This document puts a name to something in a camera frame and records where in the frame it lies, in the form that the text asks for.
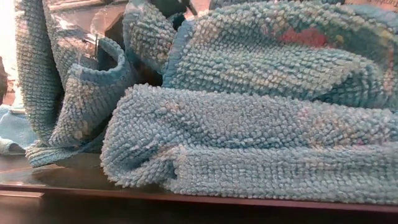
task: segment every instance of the towel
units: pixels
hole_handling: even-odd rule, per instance
[[[397,125],[389,110],[140,85],[119,101],[101,161],[123,187],[398,204]]]
[[[0,106],[0,155],[23,155],[36,139],[20,105]]]
[[[24,107],[38,141],[26,149],[32,166],[99,152],[106,123],[136,71],[113,40],[96,40],[65,19],[51,0],[16,1],[16,42]],[[96,58],[96,43],[116,66]]]
[[[130,3],[131,47],[163,85],[135,85],[118,102],[100,157],[109,180],[398,204],[393,23],[349,6],[256,1],[175,31],[148,2]]]

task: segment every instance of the stacked towels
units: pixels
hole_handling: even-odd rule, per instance
[[[33,30],[17,40],[40,138],[27,150],[33,166],[101,147],[105,174],[123,187],[398,204],[398,38],[382,10],[217,0],[176,30],[149,1],[130,0],[124,48],[99,41],[117,61],[105,72],[77,62],[76,45],[60,44],[71,34],[48,21],[55,12],[31,2],[18,3],[36,11],[19,15]],[[161,87],[130,87],[137,61]]]

